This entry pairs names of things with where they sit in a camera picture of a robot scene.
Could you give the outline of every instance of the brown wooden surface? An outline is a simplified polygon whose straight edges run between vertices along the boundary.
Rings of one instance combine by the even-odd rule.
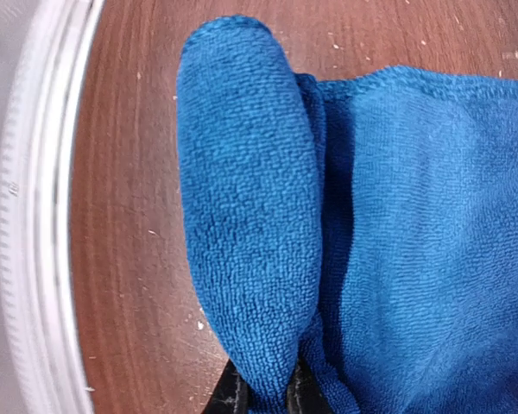
[[[518,0],[107,1],[81,108],[72,213],[97,414],[200,412],[224,365],[186,263],[174,95],[184,40],[234,13],[266,22],[294,70],[322,79],[397,64],[518,78]]]

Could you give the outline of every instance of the blue cloth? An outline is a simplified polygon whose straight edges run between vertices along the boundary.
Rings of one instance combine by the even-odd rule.
[[[256,20],[187,41],[188,260],[205,314],[284,412],[304,355],[337,413],[518,413],[518,81],[294,75]]]

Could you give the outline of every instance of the microfiber cloth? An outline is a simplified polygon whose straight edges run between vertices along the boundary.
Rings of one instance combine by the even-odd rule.
[[[518,413],[518,81],[318,82],[234,16],[177,94],[193,283],[252,412],[301,355],[337,413]]]

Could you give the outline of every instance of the wood grain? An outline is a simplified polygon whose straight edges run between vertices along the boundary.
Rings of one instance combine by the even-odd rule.
[[[518,78],[518,0],[110,0],[88,69],[73,175],[79,334],[97,414],[200,412],[225,355],[186,263],[175,142],[184,40],[266,22],[296,72],[387,65]]]

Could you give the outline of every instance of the towel fold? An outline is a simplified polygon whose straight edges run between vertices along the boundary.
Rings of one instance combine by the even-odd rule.
[[[177,94],[193,283],[252,412],[299,353],[337,413],[518,412],[518,81],[317,82],[234,16]]]

